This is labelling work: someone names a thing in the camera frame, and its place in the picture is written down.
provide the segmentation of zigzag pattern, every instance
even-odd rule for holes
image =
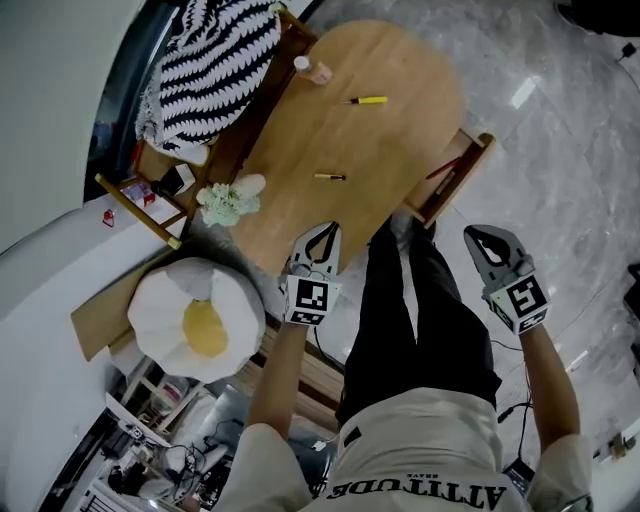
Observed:
[[[280,20],[274,0],[190,0],[145,90],[138,137],[165,150],[210,141],[233,123],[264,79]]]

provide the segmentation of yellow marker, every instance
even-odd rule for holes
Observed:
[[[386,96],[365,96],[363,98],[352,98],[347,101],[343,101],[341,105],[373,105],[376,103],[386,103],[389,98]]]

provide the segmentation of small red object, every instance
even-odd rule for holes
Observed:
[[[113,210],[107,210],[104,212],[102,215],[102,223],[110,228],[116,225],[116,215]]]

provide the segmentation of oval table top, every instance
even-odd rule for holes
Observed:
[[[340,25],[320,38],[310,56],[326,64],[333,79],[324,86],[299,76],[291,80],[240,173],[262,174],[267,185],[260,211],[243,216],[231,236],[273,275],[300,235],[328,221],[342,228],[342,270],[435,169],[464,117],[449,61],[391,23]],[[340,105],[381,95],[387,103]]]

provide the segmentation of white box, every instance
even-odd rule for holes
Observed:
[[[333,309],[341,286],[310,277],[287,276],[284,321],[319,325]]]
[[[542,322],[550,307],[549,295],[535,273],[489,295],[489,307],[518,335]]]

